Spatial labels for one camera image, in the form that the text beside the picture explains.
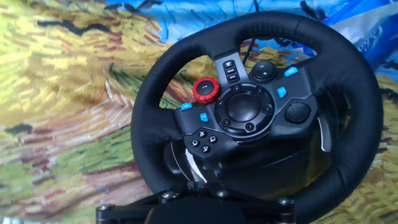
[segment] screw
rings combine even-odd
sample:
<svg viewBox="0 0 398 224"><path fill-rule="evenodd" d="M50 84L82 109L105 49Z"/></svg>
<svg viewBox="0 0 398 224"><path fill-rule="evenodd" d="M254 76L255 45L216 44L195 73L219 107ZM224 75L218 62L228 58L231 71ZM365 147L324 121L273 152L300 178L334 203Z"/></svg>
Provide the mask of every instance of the screw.
<svg viewBox="0 0 398 224"><path fill-rule="evenodd" d="M262 112L265 114L270 114L272 112L272 109L269 106L265 106L263 107Z"/></svg>
<svg viewBox="0 0 398 224"><path fill-rule="evenodd" d="M113 204L104 203L104 204L101 204L98 208L99 208L100 210L108 210L108 209L111 209L111 208L113 208L113 207L114 207Z"/></svg>
<svg viewBox="0 0 398 224"><path fill-rule="evenodd" d="M219 190L219 191L217 191L216 194L217 194L217 196L220 197L220 198L225 198L225 197L228 197L228 196L229 196L229 192L226 191L226 190Z"/></svg>
<svg viewBox="0 0 398 224"><path fill-rule="evenodd" d="M178 194L174 193L173 191L164 192L162 194L162 198L164 198L164 199L173 199L176 197L178 197Z"/></svg>
<svg viewBox="0 0 398 224"><path fill-rule="evenodd" d="M252 123L247 123L247 124L246 124L246 129L247 129L248 131L252 131L252 130L254 129L254 124L252 124Z"/></svg>
<svg viewBox="0 0 398 224"><path fill-rule="evenodd" d="M228 127L229 124L230 124L230 122L229 122L228 119L225 119L225 120L223 121L223 126L224 126L224 127Z"/></svg>

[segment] painted wheat field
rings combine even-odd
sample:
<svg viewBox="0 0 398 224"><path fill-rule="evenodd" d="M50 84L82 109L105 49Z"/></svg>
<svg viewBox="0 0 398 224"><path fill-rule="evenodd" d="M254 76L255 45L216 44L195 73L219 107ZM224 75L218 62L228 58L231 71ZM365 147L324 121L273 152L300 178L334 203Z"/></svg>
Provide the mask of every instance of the painted wheat field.
<svg viewBox="0 0 398 224"><path fill-rule="evenodd" d="M150 194L134 163L129 123L146 73L170 45L159 43L153 18L104 11L103 1L65 2L0 1L2 218L94 223L99 203ZM108 30L79 34L53 21ZM287 66L286 55L270 47L252 52L247 69L260 60ZM181 69L160 105L193 101L192 83L203 76L216 77L207 57ZM316 223L398 222L398 84L377 79L385 116L379 154L352 196Z"/></svg>

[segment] bolt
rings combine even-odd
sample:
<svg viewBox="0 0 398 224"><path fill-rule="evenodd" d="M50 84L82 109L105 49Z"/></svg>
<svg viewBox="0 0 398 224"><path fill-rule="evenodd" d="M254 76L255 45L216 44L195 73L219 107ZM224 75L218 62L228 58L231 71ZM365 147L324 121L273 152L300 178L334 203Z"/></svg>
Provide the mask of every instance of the bolt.
<svg viewBox="0 0 398 224"><path fill-rule="evenodd" d="M113 208L113 207L114 207L113 204L104 203L104 204L101 204L98 208L99 208L100 210L109 210L109 209L111 209L111 208Z"/></svg>
<svg viewBox="0 0 398 224"><path fill-rule="evenodd" d="M294 200L291 200L289 198L280 198L278 199L278 203L281 205L288 205L290 203L294 203Z"/></svg>
<svg viewBox="0 0 398 224"><path fill-rule="evenodd" d="M229 192L226 191L226 190L219 190L219 191L217 191L216 194L217 194L217 196L220 197L220 198L225 198L225 197L228 197L228 196L229 196Z"/></svg>
<svg viewBox="0 0 398 224"><path fill-rule="evenodd" d="M265 106L263 107L262 112L265 114L270 114L272 112L272 109L269 106Z"/></svg>
<svg viewBox="0 0 398 224"><path fill-rule="evenodd" d="M247 123L246 124L246 130L252 131L253 129L254 129L254 124L252 124L252 123Z"/></svg>
<svg viewBox="0 0 398 224"><path fill-rule="evenodd" d="M178 194L173 191L164 192L162 194L162 198L164 198L164 199L173 199L176 197L178 197Z"/></svg>
<svg viewBox="0 0 398 224"><path fill-rule="evenodd" d="M229 124L230 124L230 122L229 122L228 119L225 119L225 120L223 121L223 126L224 126L224 127L228 127Z"/></svg>

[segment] red knob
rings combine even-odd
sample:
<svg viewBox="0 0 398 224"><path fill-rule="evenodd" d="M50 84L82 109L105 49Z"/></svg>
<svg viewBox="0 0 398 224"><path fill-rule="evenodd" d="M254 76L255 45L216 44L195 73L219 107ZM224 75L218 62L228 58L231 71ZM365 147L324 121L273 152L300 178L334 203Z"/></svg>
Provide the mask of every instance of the red knob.
<svg viewBox="0 0 398 224"><path fill-rule="evenodd" d="M193 84L193 97L200 103L211 103L220 96L221 88L218 81L211 77L203 77Z"/></svg>

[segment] blue painted sky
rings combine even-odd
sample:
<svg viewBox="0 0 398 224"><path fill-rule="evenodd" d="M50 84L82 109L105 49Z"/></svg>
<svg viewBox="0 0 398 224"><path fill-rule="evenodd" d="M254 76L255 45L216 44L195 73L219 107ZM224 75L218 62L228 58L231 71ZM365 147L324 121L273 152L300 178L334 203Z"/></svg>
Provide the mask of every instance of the blue painted sky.
<svg viewBox="0 0 398 224"><path fill-rule="evenodd" d="M305 16L300 8L301 0L257 0L260 11L285 11ZM108 4L128 3L138 8L144 1L138 0L108 0ZM149 9L143 8L141 13L155 18L162 30L158 32L161 36L160 42L173 44L176 41L213 26L217 23L255 12L254 1L252 0L164 0L162 4L153 4ZM345 17L352 17L364 11L371 10L385 4L391 3L390 0L309 0L307 5L314 9L322 9L329 16L325 21L327 24L334 24L339 21L336 12L346 11ZM256 41L259 48L270 46L275 49L293 51L291 46L281 47L274 40ZM398 82L398 72L395 70L382 69L378 73L384 73Z"/></svg>

